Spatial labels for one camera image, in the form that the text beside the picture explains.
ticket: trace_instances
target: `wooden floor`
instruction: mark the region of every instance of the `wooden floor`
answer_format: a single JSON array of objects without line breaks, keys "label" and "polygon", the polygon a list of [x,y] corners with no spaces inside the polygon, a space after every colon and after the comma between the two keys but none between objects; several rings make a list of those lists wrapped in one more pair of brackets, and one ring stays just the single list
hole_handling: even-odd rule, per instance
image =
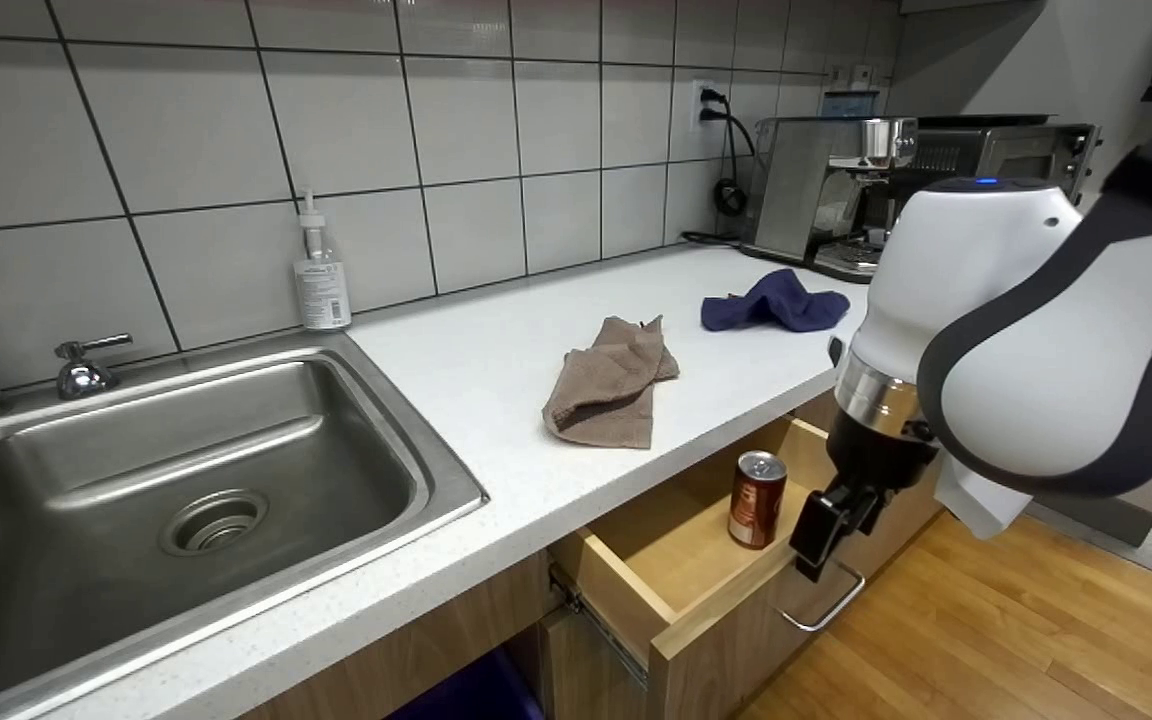
[{"label": "wooden floor", "polygon": [[1020,519],[938,515],[738,720],[1152,717],[1152,571]]}]

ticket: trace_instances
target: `brown cloth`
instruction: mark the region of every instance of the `brown cloth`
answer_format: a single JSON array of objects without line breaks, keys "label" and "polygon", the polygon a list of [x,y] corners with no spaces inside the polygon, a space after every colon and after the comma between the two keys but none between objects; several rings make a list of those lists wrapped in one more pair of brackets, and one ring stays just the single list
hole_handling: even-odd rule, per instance
[{"label": "brown cloth", "polygon": [[590,349],[563,356],[545,429],[563,446],[652,447],[652,385],[676,375],[658,318],[652,326],[609,318]]}]

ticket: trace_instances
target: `soap dispenser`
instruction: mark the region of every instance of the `soap dispenser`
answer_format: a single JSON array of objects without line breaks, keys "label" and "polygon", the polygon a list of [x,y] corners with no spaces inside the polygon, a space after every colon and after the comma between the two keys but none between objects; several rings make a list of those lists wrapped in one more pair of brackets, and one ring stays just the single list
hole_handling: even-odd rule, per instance
[{"label": "soap dispenser", "polygon": [[295,313],[306,334],[337,334],[351,326],[346,279],[341,252],[329,242],[329,222],[311,208],[311,193],[300,208],[305,257],[292,265]]}]

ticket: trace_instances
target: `blue cloth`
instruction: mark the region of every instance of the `blue cloth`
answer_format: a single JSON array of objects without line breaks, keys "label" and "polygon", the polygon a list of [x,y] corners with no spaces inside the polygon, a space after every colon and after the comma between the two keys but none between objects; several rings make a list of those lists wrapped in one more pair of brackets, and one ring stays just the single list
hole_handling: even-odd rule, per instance
[{"label": "blue cloth", "polygon": [[766,274],[743,296],[705,296],[709,334],[780,326],[789,334],[823,334],[849,318],[849,296],[807,291],[793,268]]}]

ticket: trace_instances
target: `sink drain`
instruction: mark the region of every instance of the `sink drain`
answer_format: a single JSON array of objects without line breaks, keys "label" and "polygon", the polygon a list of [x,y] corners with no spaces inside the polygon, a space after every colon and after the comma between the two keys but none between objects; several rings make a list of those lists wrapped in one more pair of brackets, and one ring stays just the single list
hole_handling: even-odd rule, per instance
[{"label": "sink drain", "polygon": [[209,555],[253,535],[260,519],[263,501],[257,491],[223,487],[185,503],[165,527],[165,546],[177,555]]}]

